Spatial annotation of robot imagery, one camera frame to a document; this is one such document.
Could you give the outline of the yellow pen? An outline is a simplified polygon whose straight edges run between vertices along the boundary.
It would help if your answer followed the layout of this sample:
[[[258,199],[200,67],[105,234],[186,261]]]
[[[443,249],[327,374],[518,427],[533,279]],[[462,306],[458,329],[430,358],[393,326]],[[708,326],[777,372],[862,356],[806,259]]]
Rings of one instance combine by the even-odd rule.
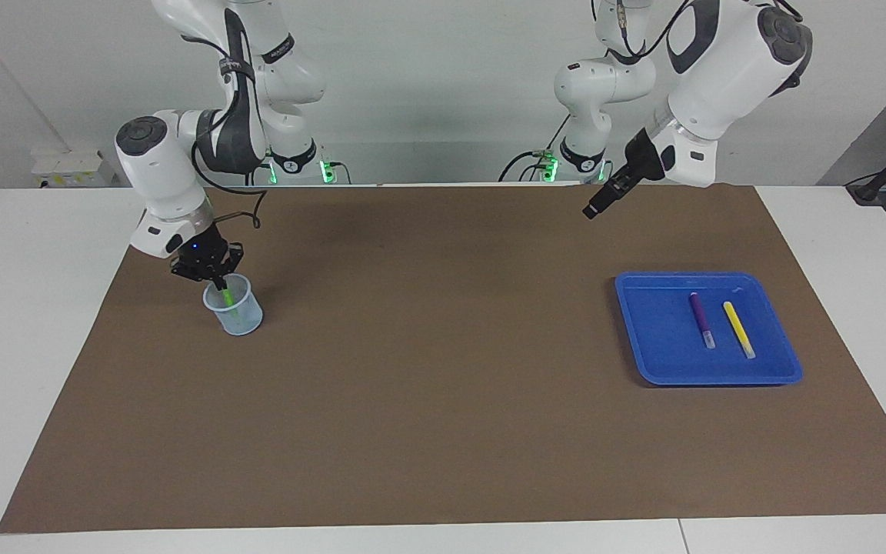
[[[741,345],[741,349],[743,354],[745,354],[746,359],[755,360],[757,355],[756,351],[754,351],[754,347],[751,343],[751,340],[748,336],[748,331],[746,331],[743,326],[743,322],[738,312],[736,312],[736,308],[732,302],[725,301],[723,302],[723,309],[725,315],[728,317],[729,324],[731,324],[732,330],[734,330],[734,335],[736,340],[738,340],[739,345]]]

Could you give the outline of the clear plastic cup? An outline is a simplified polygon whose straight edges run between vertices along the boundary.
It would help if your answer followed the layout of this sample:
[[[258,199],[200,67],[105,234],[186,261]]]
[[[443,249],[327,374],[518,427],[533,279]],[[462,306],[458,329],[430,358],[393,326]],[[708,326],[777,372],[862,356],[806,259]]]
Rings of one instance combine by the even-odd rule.
[[[202,295],[204,305],[211,313],[214,313],[215,318],[221,323],[221,328],[224,329],[228,335],[243,336],[253,333],[253,331],[260,326],[261,322],[263,322],[264,313],[255,297],[251,282],[244,275],[233,273],[226,277],[226,284],[231,288],[233,294],[235,294],[235,299],[238,302],[237,306],[241,315],[239,322],[236,322],[235,320],[225,320],[221,316],[216,315],[215,312],[212,311],[212,308],[208,308],[206,295],[212,288],[211,283],[207,284]]]

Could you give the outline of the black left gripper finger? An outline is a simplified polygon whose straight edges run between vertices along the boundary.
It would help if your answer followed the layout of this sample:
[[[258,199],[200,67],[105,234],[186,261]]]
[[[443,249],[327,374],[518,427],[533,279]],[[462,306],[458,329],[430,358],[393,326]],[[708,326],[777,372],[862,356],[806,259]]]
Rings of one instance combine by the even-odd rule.
[[[581,214],[587,219],[598,217],[598,214],[604,213],[613,203],[623,199],[634,186],[636,186],[636,176],[632,172],[616,172],[615,175],[602,183],[601,189],[588,200],[588,204],[581,210]]]

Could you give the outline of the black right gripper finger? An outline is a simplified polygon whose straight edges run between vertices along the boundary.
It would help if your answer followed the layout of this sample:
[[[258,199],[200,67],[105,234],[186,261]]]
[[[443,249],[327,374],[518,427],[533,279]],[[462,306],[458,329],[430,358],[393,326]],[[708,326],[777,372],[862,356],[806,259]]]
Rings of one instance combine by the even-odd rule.
[[[235,273],[244,255],[244,246],[241,242],[229,242],[224,255],[217,262],[217,289],[228,290],[226,277]]]
[[[172,260],[170,272],[193,282],[210,282],[215,290],[222,290],[221,267],[215,264],[190,264],[185,260]]]

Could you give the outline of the purple pen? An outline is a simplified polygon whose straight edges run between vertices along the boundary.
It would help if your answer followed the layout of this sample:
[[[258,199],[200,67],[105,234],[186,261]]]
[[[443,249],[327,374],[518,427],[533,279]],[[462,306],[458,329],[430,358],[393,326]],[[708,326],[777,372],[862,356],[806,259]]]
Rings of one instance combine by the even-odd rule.
[[[716,349],[716,340],[714,340],[714,334],[711,332],[709,319],[704,311],[704,305],[700,294],[697,292],[690,293],[689,302],[698,330],[704,341],[704,347],[707,349]]]

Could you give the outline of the blue plastic tray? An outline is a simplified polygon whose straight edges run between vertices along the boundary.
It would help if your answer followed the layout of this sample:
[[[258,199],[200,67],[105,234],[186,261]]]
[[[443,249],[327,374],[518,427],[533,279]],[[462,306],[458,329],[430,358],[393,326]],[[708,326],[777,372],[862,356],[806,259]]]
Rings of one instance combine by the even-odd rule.
[[[615,290],[638,372],[659,386],[792,385],[803,368],[758,279],[743,272],[625,272]],[[701,296],[716,340],[704,347],[689,302]],[[756,351],[748,360],[724,313],[734,304]]]

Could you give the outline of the brown table mat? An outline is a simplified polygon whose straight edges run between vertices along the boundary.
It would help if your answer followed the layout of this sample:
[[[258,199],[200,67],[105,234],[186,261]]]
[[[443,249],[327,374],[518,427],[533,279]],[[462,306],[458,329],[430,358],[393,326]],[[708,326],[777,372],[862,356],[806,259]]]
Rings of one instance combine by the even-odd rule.
[[[886,513],[886,415],[751,187],[278,190],[259,329],[127,249],[0,532]],[[662,389],[613,292],[742,271],[803,379]]]

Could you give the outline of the white socket box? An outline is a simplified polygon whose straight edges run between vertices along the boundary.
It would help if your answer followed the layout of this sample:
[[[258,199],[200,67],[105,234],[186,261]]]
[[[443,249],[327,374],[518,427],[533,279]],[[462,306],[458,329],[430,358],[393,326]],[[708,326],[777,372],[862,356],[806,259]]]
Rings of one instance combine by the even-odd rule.
[[[119,187],[118,175],[101,151],[74,151],[35,155],[31,170],[34,187]]]

